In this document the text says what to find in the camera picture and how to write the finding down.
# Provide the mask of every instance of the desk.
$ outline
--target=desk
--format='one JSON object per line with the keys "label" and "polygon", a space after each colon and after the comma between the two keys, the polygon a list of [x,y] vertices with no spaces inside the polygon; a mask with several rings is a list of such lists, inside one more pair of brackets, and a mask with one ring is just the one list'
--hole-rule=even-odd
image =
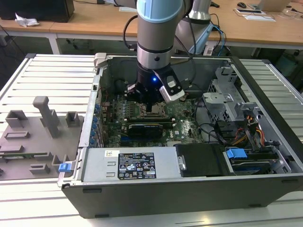
{"label": "desk", "polygon": [[[216,0],[220,8],[211,7],[210,13],[219,16],[220,26],[227,35],[226,45],[280,49],[303,49],[303,19],[287,19],[273,12],[276,22],[252,21],[239,17],[233,11],[239,0]],[[302,11],[300,3],[291,3]],[[69,23],[41,22],[39,26],[24,28],[14,21],[0,20],[0,24],[15,36],[46,37],[53,53],[60,54],[57,38],[122,40],[123,28],[133,12],[119,12],[113,5],[93,5],[74,2],[75,12]],[[134,20],[126,33],[127,40],[135,41],[137,21]],[[219,40],[217,32],[212,32],[207,45],[213,47]]]}
{"label": "desk", "polygon": [[[245,46],[277,49],[303,49],[302,20],[282,18],[279,12],[270,12],[276,22],[247,20],[239,17],[233,11],[237,7],[238,0],[216,0],[219,8],[211,7],[210,14],[215,13],[220,20],[220,27],[226,33],[227,46]],[[255,0],[245,0],[244,3],[257,3]],[[291,3],[298,11],[303,10],[301,3]],[[218,35],[212,32],[209,36],[209,46],[217,43]]]}

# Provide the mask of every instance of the desktop computer tower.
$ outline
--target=desktop computer tower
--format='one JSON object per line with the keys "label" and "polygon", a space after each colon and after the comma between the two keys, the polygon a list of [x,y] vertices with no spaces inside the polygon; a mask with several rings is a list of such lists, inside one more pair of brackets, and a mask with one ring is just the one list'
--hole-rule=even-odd
{"label": "desktop computer tower", "polygon": [[74,12],[73,0],[0,0],[0,17],[15,19],[15,13],[38,21],[68,22]]}

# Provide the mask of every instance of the orange wire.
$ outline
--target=orange wire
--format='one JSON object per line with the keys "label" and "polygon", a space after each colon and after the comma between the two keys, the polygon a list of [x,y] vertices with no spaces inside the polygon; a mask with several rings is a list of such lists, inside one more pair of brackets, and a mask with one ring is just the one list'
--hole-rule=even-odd
{"label": "orange wire", "polygon": [[235,138],[235,140],[236,140],[236,139],[237,139],[237,137],[238,137],[238,135],[237,135],[237,134],[238,134],[238,132],[239,132],[239,131],[241,131],[241,130],[243,130],[243,128],[239,128],[239,129],[236,131],[236,138]]}

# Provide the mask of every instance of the warning label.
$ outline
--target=warning label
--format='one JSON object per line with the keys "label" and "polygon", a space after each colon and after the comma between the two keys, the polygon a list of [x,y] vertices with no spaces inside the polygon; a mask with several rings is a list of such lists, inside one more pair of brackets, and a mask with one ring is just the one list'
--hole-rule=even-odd
{"label": "warning label", "polygon": [[156,178],[153,153],[119,154],[118,178],[120,180]]}

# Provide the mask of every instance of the metal grating table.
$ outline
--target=metal grating table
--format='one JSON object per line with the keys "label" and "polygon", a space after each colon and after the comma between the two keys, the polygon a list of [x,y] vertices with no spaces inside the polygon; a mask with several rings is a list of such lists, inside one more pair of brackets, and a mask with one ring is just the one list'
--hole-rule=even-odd
{"label": "metal grating table", "polygon": [[[94,76],[92,62],[93,56],[86,55],[37,55],[25,59],[0,92],[0,133],[6,128],[5,117],[11,109],[22,109],[27,116],[39,115],[31,105],[36,95],[49,96],[49,106],[58,115],[73,110],[85,116]],[[242,62],[302,140],[301,97],[271,65],[252,60]],[[253,101],[247,89],[243,89]],[[83,219],[56,180],[0,185],[0,226],[301,227],[303,223],[303,192],[292,192],[266,208]]]}
{"label": "metal grating table", "polygon": [[[241,60],[241,62],[303,142],[303,97],[300,93],[272,64],[265,64],[262,60]],[[242,90],[248,99],[254,102],[248,89],[242,87]]]}

